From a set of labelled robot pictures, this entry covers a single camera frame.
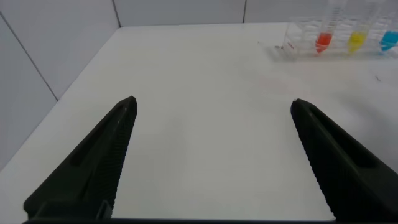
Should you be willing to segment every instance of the wall seam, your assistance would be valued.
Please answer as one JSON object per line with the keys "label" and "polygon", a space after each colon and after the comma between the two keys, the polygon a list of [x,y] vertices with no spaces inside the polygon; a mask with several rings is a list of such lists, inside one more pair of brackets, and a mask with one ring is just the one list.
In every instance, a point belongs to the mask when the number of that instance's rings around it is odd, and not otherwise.
{"label": "wall seam", "polygon": [[116,19],[118,20],[118,24],[119,24],[119,28],[122,27],[120,24],[120,19],[119,19],[119,14],[118,14],[118,10],[116,10],[116,3],[114,2],[114,0],[112,0],[112,4],[113,4],[113,9],[114,9],[114,13],[116,14]]}
{"label": "wall seam", "polygon": [[243,9],[243,20],[242,23],[244,23],[244,19],[246,17],[246,5],[248,4],[248,0],[244,0],[244,9]]}

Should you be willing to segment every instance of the white table surface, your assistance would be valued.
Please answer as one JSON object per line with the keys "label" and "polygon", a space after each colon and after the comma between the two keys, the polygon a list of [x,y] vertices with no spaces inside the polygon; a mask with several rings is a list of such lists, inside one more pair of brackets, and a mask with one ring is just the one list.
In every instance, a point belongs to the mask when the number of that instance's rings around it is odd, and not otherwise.
{"label": "white table surface", "polygon": [[0,172],[0,223],[26,220],[24,200],[130,95],[113,217],[334,219],[290,104],[314,103],[397,170],[398,61],[285,62],[269,50],[285,26],[119,29]]}

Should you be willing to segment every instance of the blue liquid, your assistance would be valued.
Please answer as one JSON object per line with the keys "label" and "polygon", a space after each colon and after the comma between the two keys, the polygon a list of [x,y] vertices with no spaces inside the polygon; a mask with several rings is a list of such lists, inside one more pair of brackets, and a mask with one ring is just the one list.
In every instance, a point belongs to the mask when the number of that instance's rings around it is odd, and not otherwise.
{"label": "blue liquid", "polygon": [[386,34],[384,34],[384,37],[380,41],[381,50],[382,51],[389,50],[390,48],[395,47],[397,42],[398,42],[398,32],[387,31]]}

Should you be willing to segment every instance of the test tube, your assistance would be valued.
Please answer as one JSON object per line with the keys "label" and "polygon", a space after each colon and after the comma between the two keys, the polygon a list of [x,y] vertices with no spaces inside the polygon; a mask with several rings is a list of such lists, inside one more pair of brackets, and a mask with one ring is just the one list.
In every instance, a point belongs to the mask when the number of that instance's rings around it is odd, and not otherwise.
{"label": "test tube", "polygon": [[364,9],[348,40],[348,52],[353,54],[365,43],[369,30],[379,14],[384,0],[365,0]]}
{"label": "test tube", "polygon": [[396,12],[391,17],[391,24],[380,41],[382,52],[385,52],[392,47],[395,47],[398,42],[398,12]]}
{"label": "test tube", "polygon": [[318,53],[323,52],[329,47],[337,22],[346,4],[347,0],[328,0],[328,7],[321,24],[321,31],[315,43]]}

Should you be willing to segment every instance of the test tube rack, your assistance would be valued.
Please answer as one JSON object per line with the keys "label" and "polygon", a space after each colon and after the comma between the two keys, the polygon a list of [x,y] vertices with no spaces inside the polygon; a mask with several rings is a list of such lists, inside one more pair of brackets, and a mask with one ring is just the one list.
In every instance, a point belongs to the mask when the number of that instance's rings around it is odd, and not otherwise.
{"label": "test tube rack", "polygon": [[341,16],[333,33],[333,38],[328,48],[318,53],[315,42],[318,39],[322,24],[322,17],[297,17],[292,18],[288,24],[282,48],[292,58],[341,58],[341,57],[365,57],[365,58],[398,58],[395,47],[382,52],[380,41],[386,33],[392,20],[388,17],[380,17],[371,26],[365,43],[355,53],[348,52],[347,43],[353,28],[359,21],[358,17]]}

